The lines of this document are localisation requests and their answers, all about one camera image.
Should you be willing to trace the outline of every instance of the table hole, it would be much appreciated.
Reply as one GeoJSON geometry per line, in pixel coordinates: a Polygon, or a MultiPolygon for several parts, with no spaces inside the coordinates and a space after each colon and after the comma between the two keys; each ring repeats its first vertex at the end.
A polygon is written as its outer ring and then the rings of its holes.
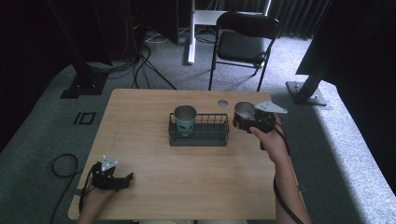
{"type": "Polygon", "coordinates": [[[221,107],[226,107],[228,105],[228,102],[226,100],[219,100],[218,105],[221,107]]]}

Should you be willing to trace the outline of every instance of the wooden table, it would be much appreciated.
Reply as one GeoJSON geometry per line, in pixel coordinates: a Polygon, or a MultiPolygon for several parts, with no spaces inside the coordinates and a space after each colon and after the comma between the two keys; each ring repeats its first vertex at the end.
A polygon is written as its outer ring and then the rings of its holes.
{"type": "MultiPolygon", "coordinates": [[[[134,172],[134,179],[114,194],[101,219],[275,219],[275,166],[253,134],[232,125],[236,103],[269,100],[265,92],[114,90],[78,188],[107,155],[119,162],[115,177],[134,172]],[[183,104],[198,113],[227,113],[227,146],[171,147],[169,114],[183,104]]],[[[78,199],[70,205],[72,219],[78,199]]]]}

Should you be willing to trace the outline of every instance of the chair backrest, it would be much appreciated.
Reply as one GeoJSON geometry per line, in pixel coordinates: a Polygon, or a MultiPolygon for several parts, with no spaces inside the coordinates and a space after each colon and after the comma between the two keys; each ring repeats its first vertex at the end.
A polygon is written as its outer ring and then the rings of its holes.
{"type": "Polygon", "coordinates": [[[225,12],[217,20],[219,29],[234,30],[241,35],[275,40],[280,33],[279,21],[263,15],[225,12]]]}

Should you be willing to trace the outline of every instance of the carpeted floor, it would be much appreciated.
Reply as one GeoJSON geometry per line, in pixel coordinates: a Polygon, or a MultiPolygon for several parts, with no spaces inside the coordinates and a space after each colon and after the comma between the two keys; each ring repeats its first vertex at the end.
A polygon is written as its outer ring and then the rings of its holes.
{"type": "MultiPolygon", "coordinates": [[[[213,39],[211,35],[199,37],[213,39]]],[[[279,38],[262,83],[262,91],[268,91],[274,103],[289,111],[281,118],[296,175],[306,188],[303,195],[309,214],[314,223],[395,223],[395,196],[334,85],[325,82],[319,85],[329,103],[327,106],[295,105],[287,91],[286,81],[306,80],[306,76],[295,76],[295,71],[309,44],[309,40],[279,38]]],[[[56,176],[51,171],[52,162],[64,153],[71,153],[78,158],[76,170],[83,168],[114,89],[132,86],[171,89],[170,82],[179,90],[207,90],[213,45],[198,41],[193,65],[187,64],[188,41],[177,46],[158,37],[146,45],[150,51],[145,48],[142,53],[149,56],[148,60],[161,75],[142,66],[137,85],[133,70],[122,71],[110,74],[101,95],[60,99],[73,81],[73,67],[66,67],[52,80],[31,115],[0,154],[0,223],[50,223],[70,180],[56,176]],[[76,124],[78,113],[96,116],[92,124],[76,124]]],[[[249,74],[251,70],[246,68],[219,65],[212,90],[255,91],[259,76],[249,74]]],[[[63,158],[56,162],[55,168],[62,174],[73,174],[73,162],[63,158]]],[[[75,222],[68,218],[67,211],[80,178],[76,175],[71,189],[64,195],[54,223],[75,222]]]]}

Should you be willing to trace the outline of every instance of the wire basket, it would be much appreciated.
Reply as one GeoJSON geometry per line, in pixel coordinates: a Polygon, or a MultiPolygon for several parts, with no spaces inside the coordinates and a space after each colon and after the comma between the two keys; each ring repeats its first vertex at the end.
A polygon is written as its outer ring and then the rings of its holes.
{"type": "Polygon", "coordinates": [[[185,137],[177,132],[175,115],[171,113],[168,131],[171,146],[225,147],[230,127],[227,114],[197,114],[192,134],[185,137]]]}

